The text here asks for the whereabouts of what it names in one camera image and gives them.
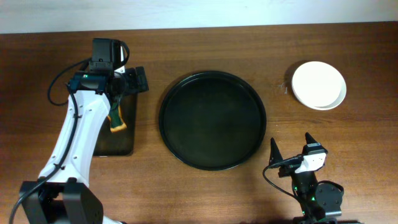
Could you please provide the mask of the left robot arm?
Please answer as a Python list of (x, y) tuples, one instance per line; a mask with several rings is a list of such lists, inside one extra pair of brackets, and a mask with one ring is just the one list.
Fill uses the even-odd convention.
[(36, 181), (22, 183), (9, 223), (19, 207), (30, 223), (114, 223), (89, 189), (89, 175), (104, 121), (113, 133), (126, 129), (121, 100), (149, 89), (143, 67), (124, 68), (129, 56), (121, 40), (93, 39), (92, 56), (65, 84), (68, 111), (50, 159)]

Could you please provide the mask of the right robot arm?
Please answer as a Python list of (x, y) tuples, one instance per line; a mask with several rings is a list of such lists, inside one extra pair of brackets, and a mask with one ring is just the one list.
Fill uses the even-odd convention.
[(337, 223), (336, 218), (341, 215), (344, 188), (329, 180), (317, 180), (315, 173), (325, 165), (328, 151), (309, 133), (305, 134), (305, 140), (306, 145), (300, 154), (283, 159), (272, 138), (269, 165), (262, 171), (263, 177), (267, 179), (267, 170), (278, 169), (280, 178), (292, 179), (292, 193), (270, 180), (267, 182), (300, 204), (302, 216), (293, 218), (293, 223)]

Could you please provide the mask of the white plate with ketchup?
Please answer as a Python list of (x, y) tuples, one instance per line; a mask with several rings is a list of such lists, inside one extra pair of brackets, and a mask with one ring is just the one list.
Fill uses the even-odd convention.
[(335, 67), (325, 62), (303, 63), (294, 71), (291, 83), (299, 102), (313, 110), (332, 110), (346, 97), (345, 79)]

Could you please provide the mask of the orange green sponge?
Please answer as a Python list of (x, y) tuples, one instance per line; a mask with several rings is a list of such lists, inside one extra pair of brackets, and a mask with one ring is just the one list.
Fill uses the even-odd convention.
[(110, 131), (112, 133), (116, 133), (127, 128), (127, 125), (122, 118), (121, 107), (117, 103), (111, 107), (108, 114), (108, 120), (110, 123)]

